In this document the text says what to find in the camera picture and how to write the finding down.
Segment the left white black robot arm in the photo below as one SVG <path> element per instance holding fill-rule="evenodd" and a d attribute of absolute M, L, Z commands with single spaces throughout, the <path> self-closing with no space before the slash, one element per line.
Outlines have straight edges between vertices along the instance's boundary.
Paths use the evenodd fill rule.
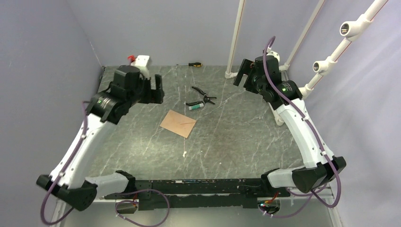
<path fill-rule="evenodd" d="M 120 194 L 131 198 L 136 192 L 135 177 L 118 170 L 111 175 L 89 177 L 91 162 L 108 135 L 135 104 L 161 104 L 162 76 L 146 76 L 144 69 L 122 65 L 114 71 L 107 89 L 95 94 L 84 110 L 84 120 L 61 162 L 37 185 L 53 196 L 83 211 L 103 196 Z"/>

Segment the green white glue stick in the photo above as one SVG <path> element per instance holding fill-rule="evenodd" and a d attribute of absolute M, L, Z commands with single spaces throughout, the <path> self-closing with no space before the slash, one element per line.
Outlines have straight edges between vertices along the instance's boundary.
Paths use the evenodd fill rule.
<path fill-rule="evenodd" d="M 200 109 L 200 108 L 203 108 L 203 107 L 204 107 L 204 103 L 200 103 L 200 104 L 188 106 L 188 109 L 190 111 L 192 111 L 192 110 Z"/>

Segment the brown paper envelope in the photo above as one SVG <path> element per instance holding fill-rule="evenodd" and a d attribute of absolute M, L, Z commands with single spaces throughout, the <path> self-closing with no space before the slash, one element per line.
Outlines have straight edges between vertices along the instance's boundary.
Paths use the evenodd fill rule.
<path fill-rule="evenodd" d="M 160 127 L 184 138 L 188 138 L 196 122 L 195 119 L 189 118 L 173 110 L 169 110 L 161 122 Z"/>

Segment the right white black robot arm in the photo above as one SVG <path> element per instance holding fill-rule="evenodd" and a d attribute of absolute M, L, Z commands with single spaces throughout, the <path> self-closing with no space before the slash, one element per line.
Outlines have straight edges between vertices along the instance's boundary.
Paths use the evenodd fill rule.
<path fill-rule="evenodd" d="M 289 128 L 303 159 L 296 168 L 268 171 L 261 182 L 261 192 L 274 195 L 281 187 L 297 188 L 310 192 L 332 181 L 336 173 L 346 167 L 344 157 L 337 157 L 324 143 L 309 118 L 302 94 L 295 82 L 284 81 L 279 71 L 279 61 L 272 55 L 259 56 L 254 61 L 243 59 L 233 82 L 238 86 L 243 75 L 246 91 L 262 95 Z"/>

